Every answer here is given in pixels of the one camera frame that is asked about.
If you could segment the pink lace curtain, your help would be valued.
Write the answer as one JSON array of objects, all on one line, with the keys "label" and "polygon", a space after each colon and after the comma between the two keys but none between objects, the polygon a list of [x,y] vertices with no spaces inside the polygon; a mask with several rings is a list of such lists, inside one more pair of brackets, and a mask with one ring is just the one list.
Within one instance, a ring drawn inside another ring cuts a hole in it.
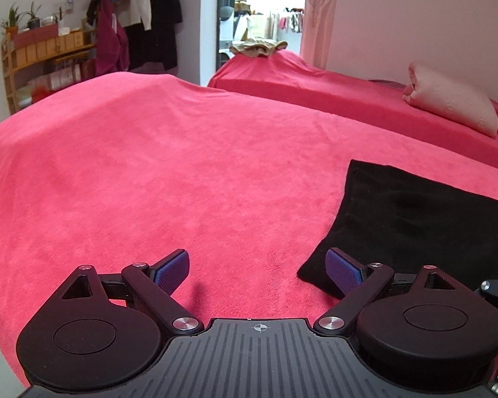
[{"label": "pink lace curtain", "polygon": [[300,55],[311,66],[326,68],[336,2],[337,0],[305,0]]}]

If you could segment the wooden shelf unit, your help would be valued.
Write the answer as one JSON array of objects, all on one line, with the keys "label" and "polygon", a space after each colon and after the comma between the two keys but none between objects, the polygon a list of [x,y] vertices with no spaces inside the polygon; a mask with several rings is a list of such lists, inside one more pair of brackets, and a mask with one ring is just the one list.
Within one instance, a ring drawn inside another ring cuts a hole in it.
[{"label": "wooden shelf unit", "polygon": [[29,82],[29,75],[39,76],[67,60],[87,58],[95,49],[97,32],[51,24],[12,33],[10,28],[1,40],[2,77],[10,115],[21,109],[19,89]]}]

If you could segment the far red bed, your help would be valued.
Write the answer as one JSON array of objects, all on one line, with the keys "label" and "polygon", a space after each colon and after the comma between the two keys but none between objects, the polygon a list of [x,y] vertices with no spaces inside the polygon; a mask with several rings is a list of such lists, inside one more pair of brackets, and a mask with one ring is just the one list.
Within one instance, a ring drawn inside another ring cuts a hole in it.
[{"label": "far red bed", "polygon": [[238,54],[216,71],[208,85],[355,119],[498,169],[498,134],[491,138],[408,105],[402,99],[402,85],[312,67],[287,49],[269,57]]}]

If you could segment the hanging magenta garment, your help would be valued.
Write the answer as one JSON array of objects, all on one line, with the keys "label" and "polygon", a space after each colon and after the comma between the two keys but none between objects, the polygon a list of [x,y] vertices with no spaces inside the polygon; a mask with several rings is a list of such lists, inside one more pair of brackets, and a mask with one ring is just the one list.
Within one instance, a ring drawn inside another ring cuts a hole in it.
[{"label": "hanging magenta garment", "polygon": [[96,76],[126,71],[128,40],[110,0],[100,0],[97,20]]}]

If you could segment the black knit pants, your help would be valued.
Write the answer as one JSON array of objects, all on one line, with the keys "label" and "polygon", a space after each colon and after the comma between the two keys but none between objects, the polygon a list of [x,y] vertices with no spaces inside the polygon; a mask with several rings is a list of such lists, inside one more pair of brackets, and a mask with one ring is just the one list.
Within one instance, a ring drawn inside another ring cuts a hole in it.
[{"label": "black knit pants", "polygon": [[301,280],[341,298],[344,293],[326,274],[331,248],[400,273],[432,264],[477,289],[486,279],[498,279],[498,200],[353,160],[332,227],[297,271]]}]

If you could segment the near pink bed cover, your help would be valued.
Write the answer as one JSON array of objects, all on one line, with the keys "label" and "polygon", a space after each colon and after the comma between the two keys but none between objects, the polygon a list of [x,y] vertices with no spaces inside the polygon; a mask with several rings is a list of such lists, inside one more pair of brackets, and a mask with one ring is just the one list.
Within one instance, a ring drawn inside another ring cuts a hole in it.
[{"label": "near pink bed cover", "polygon": [[329,231],[352,160],[498,199],[498,169],[318,110],[126,72],[0,124],[0,350],[78,266],[115,273],[178,248],[176,299],[213,317],[315,319],[297,270]]}]

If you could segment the pale pink pillow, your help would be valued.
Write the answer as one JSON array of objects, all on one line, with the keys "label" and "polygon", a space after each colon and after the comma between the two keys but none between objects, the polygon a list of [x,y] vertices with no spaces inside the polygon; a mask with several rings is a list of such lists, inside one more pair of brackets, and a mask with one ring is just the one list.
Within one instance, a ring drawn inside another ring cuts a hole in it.
[{"label": "pale pink pillow", "polygon": [[490,138],[497,136],[498,115],[482,90],[416,61],[409,64],[408,75],[409,84],[403,91],[403,100],[408,105]]}]

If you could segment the hanging black coat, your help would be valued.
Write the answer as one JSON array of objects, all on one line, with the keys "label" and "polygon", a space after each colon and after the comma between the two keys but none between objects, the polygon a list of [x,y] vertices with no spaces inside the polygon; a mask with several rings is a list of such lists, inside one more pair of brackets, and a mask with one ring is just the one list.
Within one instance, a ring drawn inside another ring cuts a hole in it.
[{"label": "hanging black coat", "polygon": [[166,71],[178,67],[176,25],[182,23],[180,0],[149,0],[151,29],[143,22],[125,27],[128,40],[129,69],[146,63],[160,63]]}]

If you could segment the beige cloth on bed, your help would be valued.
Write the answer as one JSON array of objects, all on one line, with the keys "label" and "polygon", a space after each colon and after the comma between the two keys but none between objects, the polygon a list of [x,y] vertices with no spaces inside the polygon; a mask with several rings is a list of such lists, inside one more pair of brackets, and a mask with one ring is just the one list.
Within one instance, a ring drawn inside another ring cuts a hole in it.
[{"label": "beige cloth on bed", "polygon": [[244,55],[249,58],[267,58],[278,51],[288,48],[288,45],[285,40],[247,39],[233,43],[229,51],[234,55]]}]

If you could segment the hanging cream garment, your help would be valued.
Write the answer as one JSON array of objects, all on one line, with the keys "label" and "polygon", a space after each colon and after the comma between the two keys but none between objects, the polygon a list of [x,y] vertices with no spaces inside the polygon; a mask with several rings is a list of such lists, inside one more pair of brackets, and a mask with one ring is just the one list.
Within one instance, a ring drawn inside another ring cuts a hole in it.
[{"label": "hanging cream garment", "polygon": [[151,0],[119,0],[117,16],[122,27],[142,24],[145,31],[152,28]]}]

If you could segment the potted green plant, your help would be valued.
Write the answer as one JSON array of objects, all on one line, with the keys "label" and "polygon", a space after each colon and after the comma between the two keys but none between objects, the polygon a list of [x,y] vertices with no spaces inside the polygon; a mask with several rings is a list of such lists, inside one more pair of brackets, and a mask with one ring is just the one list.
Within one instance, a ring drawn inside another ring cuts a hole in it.
[{"label": "potted green plant", "polygon": [[24,16],[24,13],[19,10],[19,6],[14,3],[11,5],[8,15],[1,21],[1,28],[5,35],[14,37],[19,30],[19,22]]}]

